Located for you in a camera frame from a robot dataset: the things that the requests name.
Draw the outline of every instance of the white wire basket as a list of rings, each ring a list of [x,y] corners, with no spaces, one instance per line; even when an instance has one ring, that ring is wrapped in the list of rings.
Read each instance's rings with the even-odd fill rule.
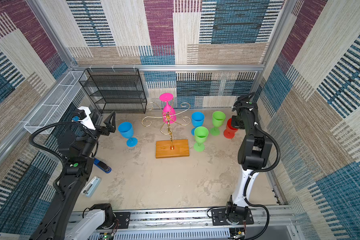
[[[82,71],[70,71],[31,116],[24,128],[28,132],[34,133],[42,127],[58,122],[81,89],[79,79],[85,81],[87,77]],[[41,134],[51,134],[53,129],[54,127],[49,128]]]

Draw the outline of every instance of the green goblet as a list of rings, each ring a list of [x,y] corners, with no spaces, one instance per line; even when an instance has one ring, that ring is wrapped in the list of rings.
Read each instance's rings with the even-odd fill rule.
[[[211,134],[213,136],[220,135],[219,127],[221,127],[225,120],[225,113],[221,111],[213,112],[212,114],[212,124],[214,128],[211,129]]]
[[[195,140],[196,143],[193,146],[193,148],[198,151],[198,152],[202,152],[205,149],[205,146],[203,144],[203,142],[206,141],[206,138],[208,137],[208,129],[206,127],[197,127],[195,129]]]

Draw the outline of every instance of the wooden base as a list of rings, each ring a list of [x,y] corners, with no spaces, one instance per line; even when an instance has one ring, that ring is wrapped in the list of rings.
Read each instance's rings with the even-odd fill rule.
[[[175,149],[171,150],[171,140],[157,141],[156,158],[189,156],[188,139],[174,140],[173,146]]]

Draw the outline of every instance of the black wire mesh shelf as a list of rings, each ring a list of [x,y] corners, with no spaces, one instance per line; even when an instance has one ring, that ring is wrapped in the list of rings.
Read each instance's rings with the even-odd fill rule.
[[[101,113],[145,113],[147,98],[139,70],[87,68],[79,81]]]

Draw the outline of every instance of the table surface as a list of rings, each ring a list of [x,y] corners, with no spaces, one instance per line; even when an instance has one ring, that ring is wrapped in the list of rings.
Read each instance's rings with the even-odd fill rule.
[[[245,137],[245,130],[239,130],[233,139],[223,136],[227,120],[232,116],[230,108],[188,110],[177,118],[191,117],[193,112],[205,114],[203,126],[212,125],[212,113],[222,111],[226,114],[220,135],[209,135],[205,151],[193,149],[196,142],[191,134],[192,124],[181,126],[172,124],[174,139],[188,139],[190,156],[174,158],[155,158],[156,141],[169,140],[168,135],[160,133],[161,119],[153,119],[152,125],[144,127],[141,120],[146,116],[160,116],[159,111],[146,114],[116,114],[116,125],[131,122],[134,137],[138,139],[135,147],[127,147],[126,139],[119,132],[101,136],[96,158],[112,168],[109,174],[96,166],[91,177],[98,176],[101,183],[94,194],[87,198],[80,195],[74,211],[82,211],[93,204],[110,203],[113,209],[164,209],[183,207],[225,206],[233,193],[241,166],[237,163],[237,152]],[[276,198],[271,191],[265,173],[256,178],[250,200],[254,204],[273,205]]]

